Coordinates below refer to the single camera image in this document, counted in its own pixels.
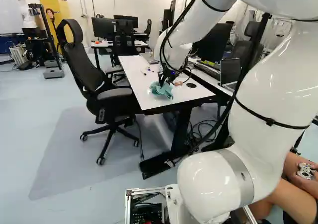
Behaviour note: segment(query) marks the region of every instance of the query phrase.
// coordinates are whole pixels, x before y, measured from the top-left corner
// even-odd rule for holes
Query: chair backrest
[[[252,47],[251,41],[240,40],[234,45],[233,50],[228,57],[228,59],[239,58],[241,62],[241,66],[246,63],[246,59],[248,58],[248,53]],[[260,60],[263,53],[264,46],[259,44],[256,50],[254,57],[252,58],[250,68],[254,67],[255,64]]]
[[[117,56],[138,55],[132,24],[117,24],[113,41],[113,53]]]
[[[260,22],[250,21],[244,31],[244,35],[250,37],[250,41],[256,36]]]
[[[145,34],[150,35],[150,32],[151,32],[151,24],[152,24],[151,19],[148,19],[148,20],[147,20],[147,28],[146,28],[146,30],[145,30]]]
[[[74,41],[68,43],[64,27],[68,25],[73,33]],[[90,61],[82,44],[83,32],[74,19],[63,19],[56,29],[58,41],[63,54],[83,96],[97,96],[96,90],[102,85],[104,76]]]

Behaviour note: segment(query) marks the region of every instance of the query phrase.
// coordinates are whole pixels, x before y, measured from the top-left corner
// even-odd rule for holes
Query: black chair
[[[150,35],[150,32],[151,32],[151,24],[152,24],[151,19],[148,19],[148,20],[147,20],[147,28],[146,28],[146,30],[145,30],[145,34]]]
[[[68,43],[66,40],[64,33],[66,25],[73,33],[74,41],[72,43]],[[141,109],[130,87],[115,87],[107,75],[91,63],[82,44],[82,30],[76,20],[62,20],[56,34],[75,82],[82,95],[87,99],[88,110],[96,116],[95,122],[97,124],[105,124],[106,122],[108,124],[92,131],[85,131],[80,136],[82,141],[86,141],[87,135],[109,130],[104,148],[96,161],[98,165],[103,165],[105,163],[104,155],[111,137],[116,131],[134,140],[134,146],[139,145],[137,137],[119,126],[133,125],[136,119],[135,114],[140,113]]]
[[[116,25],[116,34],[113,40],[113,50],[110,55],[112,66],[120,65],[118,56],[138,55],[135,46],[134,30],[130,24]],[[125,74],[114,74],[114,84],[126,78]]]
[[[259,22],[250,21],[245,29],[244,34],[248,37],[250,37],[249,41],[245,40],[239,40],[235,43],[233,50],[231,51],[231,54],[227,59],[234,59],[239,58],[241,61],[241,64],[245,64],[245,60],[249,56],[249,51],[252,47],[252,39],[257,34]],[[259,44],[257,47],[257,51],[252,58],[251,64],[249,69],[251,69],[255,64],[258,63],[258,61],[261,59],[262,53],[263,53],[264,46],[262,44]]]

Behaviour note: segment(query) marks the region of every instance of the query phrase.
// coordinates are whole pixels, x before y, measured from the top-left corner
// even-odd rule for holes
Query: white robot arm
[[[262,11],[295,19],[290,35],[242,81],[229,114],[235,144],[192,155],[177,174],[184,204],[200,223],[268,196],[277,186],[285,157],[318,112],[318,0],[242,0]],[[205,0],[225,10],[235,0]],[[203,38],[224,12],[196,0],[165,44],[170,69],[179,69],[191,43]],[[160,58],[159,38],[155,53]]]

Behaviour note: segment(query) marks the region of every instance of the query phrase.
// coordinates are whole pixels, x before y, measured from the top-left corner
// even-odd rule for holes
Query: game controller
[[[316,170],[313,169],[309,163],[300,163],[298,168],[299,171],[296,173],[298,176],[307,180],[314,180],[314,172],[316,172]]]

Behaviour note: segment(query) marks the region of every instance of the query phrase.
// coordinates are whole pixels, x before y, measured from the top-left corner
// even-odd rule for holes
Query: yellow cabinet
[[[54,26],[55,26],[55,28],[57,28],[63,19],[70,19],[71,18],[68,2],[64,1],[64,0],[40,0],[40,3],[43,5],[44,11],[46,11],[45,16],[46,16],[46,19],[47,19],[49,27],[50,27],[50,32],[53,35],[54,45],[57,48],[58,40],[56,37]],[[50,11],[54,12],[54,21],[52,21],[50,18],[50,15],[51,15]],[[65,26],[64,30],[65,30],[65,35],[66,35],[67,41],[73,42],[73,34],[72,34],[70,28]]]

